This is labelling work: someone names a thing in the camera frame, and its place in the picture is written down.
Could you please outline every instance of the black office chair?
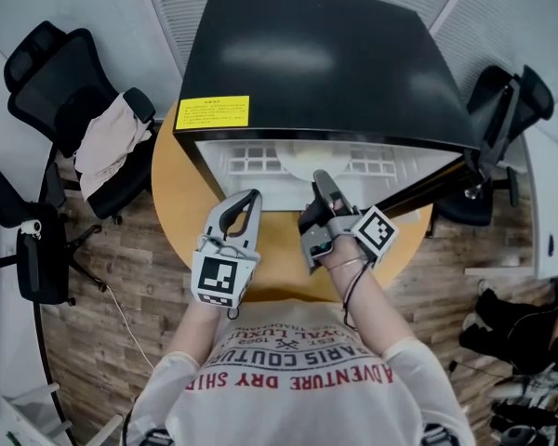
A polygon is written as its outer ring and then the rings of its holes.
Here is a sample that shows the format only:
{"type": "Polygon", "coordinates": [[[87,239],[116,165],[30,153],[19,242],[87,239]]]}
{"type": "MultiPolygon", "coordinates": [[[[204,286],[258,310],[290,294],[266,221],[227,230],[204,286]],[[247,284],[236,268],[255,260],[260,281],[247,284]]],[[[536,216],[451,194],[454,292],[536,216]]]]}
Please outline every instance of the black office chair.
{"type": "MultiPolygon", "coordinates": [[[[512,117],[509,129],[509,142],[519,137],[523,131],[535,124],[539,119],[548,120],[553,114],[554,100],[550,89],[541,78],[528,66],[524,67],[523,75],[518,76],[505,72],[498,66],[489,66],[480,74],[467,104],[469,113],[480,110],[492,100],[509,83],[515,79],[520,86],[517,108],[512,117]]],[[[480,187],[455,193],[433,205],[432,220],[426,237],[434,234],[434,227],[439,216],[474,227],[488,226],[492,222],[494,190],[509,190],[511,206],[519,203],[519,191],[516,174],[507,168],[507,179],[487,180],[480,187]]]]}
{"type": "Polygon", "coordinates": [[[74,299],[68,296],[69,267],[93,282],[100,291],[107,289],[103,280],[74,260],[76,250],[91,234],[100,232],[101,226],[91,226],[79,238],[68,243],[56,208],[47,203],[23,201],[0,172],[0,225],[15,228],[31,220],[41,223],[41,236],[37,238],[19,229],[17,253],[0,258],[0,268],[16,263],[22,297],[40,304],[68,302],[74,305],[74,299]]]}
{"type": "MultiPolygon", "coordinates": [[[[66,158],[79,148],[91,119],[118,97],[101,68],[91,33],[79,29],[67,34],[49,21],[15,49],[4,78],[11,93],[10,113],[49,138],[66,158]]],[[[136,87],[124,98],[138,119],[152,122],[153,131],[155,110],[149,99],[136,87]]],[[[88,198],[99,218],[114,216],[121,222],[118,212],[150,188],[154,143],[152,137],[138,144],[118,173],[88,198]]]]}

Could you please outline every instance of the chair armrest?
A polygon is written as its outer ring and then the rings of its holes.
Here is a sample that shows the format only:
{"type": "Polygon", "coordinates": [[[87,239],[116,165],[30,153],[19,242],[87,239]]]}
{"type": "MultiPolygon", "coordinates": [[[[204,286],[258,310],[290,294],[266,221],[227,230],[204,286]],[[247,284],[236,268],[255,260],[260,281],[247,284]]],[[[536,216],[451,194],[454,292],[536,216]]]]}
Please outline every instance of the chair armrest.
{"type": "Polygon", "coordinates": [[[143,124],[148,123],[155,116],[153,104],[140,89],[136,87],[128,89],[124,93],[124,100],[143,124]]]}
{"type": "Polygon", "coordinates": [[[149,127],[147,127],[148,130],[151,131],[151,133],[156,136],[157,134],[159,134],[159,129],[161,129],[161,121],[155,121],[153,120],[153,122],[149,125],[149,127]]]}
{"type": "Polygon", "coordinates": [[[519,184],[517,182],[517,174],[510,167],[506,169],[507,178],[505,180],[494,180],[492,182],[493,190],[508,190],[511,197],[511,206],[519,205],[519,184]]]}
{"type": "Polygon", "coordinates": [[[56,163],[50,164],[44,175],[46,183],[46,202],[60,208],[66,202],[66,193],[64,192],[64,184],[60,178],[60,170],[56,163]]]}

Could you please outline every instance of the round wooden table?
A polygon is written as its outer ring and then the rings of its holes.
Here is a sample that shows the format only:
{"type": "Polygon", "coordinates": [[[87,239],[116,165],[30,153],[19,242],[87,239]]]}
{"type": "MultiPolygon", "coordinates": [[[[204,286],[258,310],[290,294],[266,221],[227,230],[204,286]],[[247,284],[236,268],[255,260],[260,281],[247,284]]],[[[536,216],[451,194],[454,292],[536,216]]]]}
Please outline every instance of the round wooden table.
{"type": "MultiPolygon", "coordinates": [[[[206,217],[219,199],[174,139],[175,115],[176,105],[169,110],[155,143],[153,199],[166,237],[180,259],[190,267],[206,217]]],[[[432,206],[422,208],[419,213],[419,221],[397,224],[399,236],[374,269],[375,277],[384,287],[409,263],[424,238],[432,206]]],[[[262,213],[256,247],[262,259],[246,291],[245,301],[287,297],[340,301],[324,269],[308,275],[299,247],[298,216],[297,212],[262,213]]]]}

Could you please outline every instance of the wooden floor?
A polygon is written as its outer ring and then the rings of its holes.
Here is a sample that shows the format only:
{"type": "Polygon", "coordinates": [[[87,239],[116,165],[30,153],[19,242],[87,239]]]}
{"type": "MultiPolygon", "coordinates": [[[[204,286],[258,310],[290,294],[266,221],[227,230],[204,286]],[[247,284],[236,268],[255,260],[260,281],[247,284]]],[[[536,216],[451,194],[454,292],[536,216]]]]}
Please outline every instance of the wooden floor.
{"type": "MultiPolygon", "coordinates": [[[[66,177],[71,167],[60,162],[66,177]]],[[[492,226],[461,227],[441,220],[435,236],[424,240],[403,274],[389,286],[393,303],[411,322],[417,336],[431,346],[444,366],[455,359],[493,374],[508,374],[508,365],[460,348],[458,334],[477,296],[477,279],[463,269],[503,261],[518,250],[531,257],[531,215],[527,186],[521,203],[511,208],[506,192],[495,195],[492,226]]],[[[96,222],[79,192],[67,192],[69,239],[96,222]]],[[[153,199],[143,193],[122,213],[124,222],[103,222],[103,231],[87,242],[77,260],[114,290],[135,335],[151,362],[162,356],[186,308],[190,272],[178,259],[157,221],[153,199]]],[[[551,298],[546,282],[526,278],[494,280],[501,297],[541,304],[551,298]]],[[[109,293],[71,271],[75,307],[42,307],[42,323],[52,376],[61,385],[60,402],[82,444],[114,414],[126,414],[147,379],[150,367],[127,333],[109,293]]],[[[458,367],[451,375],[478,444],[492,444],[487,426],[487,391],[497,378],[458,367]]]]}

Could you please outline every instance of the white towel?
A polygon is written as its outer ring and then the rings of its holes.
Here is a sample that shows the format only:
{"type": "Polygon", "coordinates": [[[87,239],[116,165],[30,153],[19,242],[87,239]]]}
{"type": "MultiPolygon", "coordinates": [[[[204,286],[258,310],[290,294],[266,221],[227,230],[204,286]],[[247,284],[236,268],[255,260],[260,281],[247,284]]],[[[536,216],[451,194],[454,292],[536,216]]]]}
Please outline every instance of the white towel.
{"type": "Polygon", "coordinates": [[[91,120],[74,160],[85,200],[120,170],[138,143],[151,137],[148,126],[135,117],[122,94],[91,120]]]}

